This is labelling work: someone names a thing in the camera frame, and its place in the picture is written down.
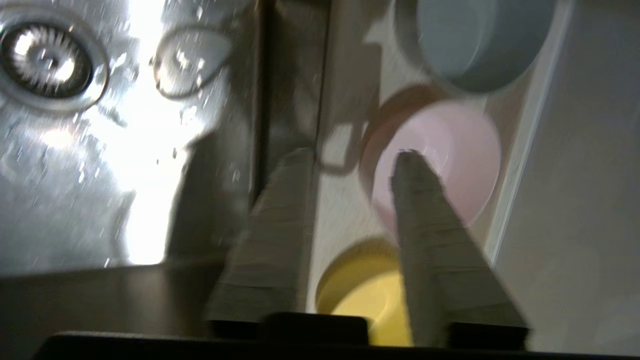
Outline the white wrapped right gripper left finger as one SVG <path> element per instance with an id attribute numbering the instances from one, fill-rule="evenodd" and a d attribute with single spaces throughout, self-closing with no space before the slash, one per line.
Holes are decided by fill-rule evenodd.
<path id="1" fill-rule="evenodd" d="M 205 308 L 208 321 L 258 323 L 298 309 L 313 170 L 308 148 L 281 158 L 250 212 L 247 230 L 226 257 Z"/>

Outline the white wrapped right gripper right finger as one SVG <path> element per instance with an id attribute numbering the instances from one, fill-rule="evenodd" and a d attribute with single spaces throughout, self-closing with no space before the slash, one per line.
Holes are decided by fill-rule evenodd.
<path id="1" fill-rule="evenodd" d="M 414 344 L 526 347 L 527 322 L 419 153 L 398 154 L 391 190 Z"/>

